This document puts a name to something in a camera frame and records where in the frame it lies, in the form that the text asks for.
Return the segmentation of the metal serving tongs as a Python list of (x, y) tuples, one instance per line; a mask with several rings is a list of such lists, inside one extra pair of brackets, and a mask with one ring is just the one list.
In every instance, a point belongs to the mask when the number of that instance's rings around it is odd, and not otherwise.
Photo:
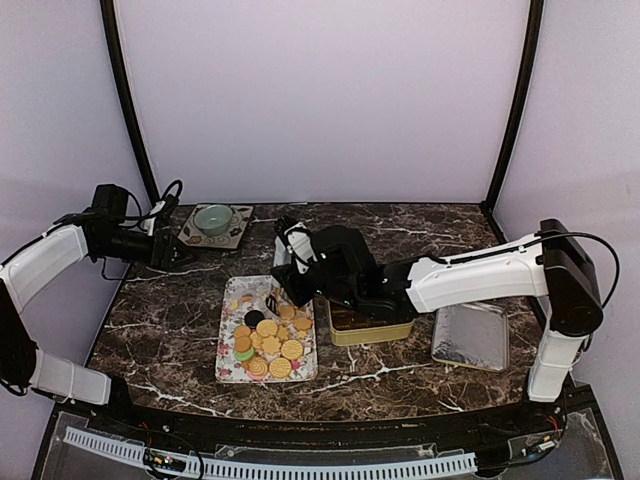
[(288, 297), (280, 281), (278, 268), (289, 264), (291, 260), (287, 247), (282, 240), (277, 237), (275, 240), (275, 250), (273, 265), (270, 269), (270, 290), (265, 300), (267, 309), (276, 317), (280, 316), (280, 309), (287, 304)]

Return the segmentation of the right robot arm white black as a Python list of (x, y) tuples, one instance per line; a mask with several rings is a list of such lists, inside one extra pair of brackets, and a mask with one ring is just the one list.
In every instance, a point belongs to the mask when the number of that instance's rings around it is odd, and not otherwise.
[(379, 264), (357, 229), (333, 225), (313, 232), (277, 220), (271, 275), (297, 307), (316, 297), (379, 321), (411, 321), (444, 307), (510, 297), (550, 303), (527, 398), (510, 413), (521, 434), (549, 416), (582, 345), (601, 326), (609, 295), (601, 295), (595, 265), (579, 244), (592, 234), (570, 232), (557, 219), (516, 241), (461, 255), (425, 254)]

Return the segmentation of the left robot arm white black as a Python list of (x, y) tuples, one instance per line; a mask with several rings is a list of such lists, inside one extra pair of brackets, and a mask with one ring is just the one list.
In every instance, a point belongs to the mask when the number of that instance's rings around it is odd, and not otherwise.
[(81, 366), (42, 350), (25, 327), (25, 307), (66, 270), (89, 259), (109, 258), (168, 271), (195, 256), (167, 227), (183, 183), (173, 181), (148, 212), (131, 215), (133, 194), (101, 184), (91, 205), (56, 220), (38, 238), (1, 264), (1, 384), (24, 396), (35, 390), (60, 402), (103, 406), (101, 417), (120, 436), (141, 427), (140, 412), (130, 406), (124, 380)]

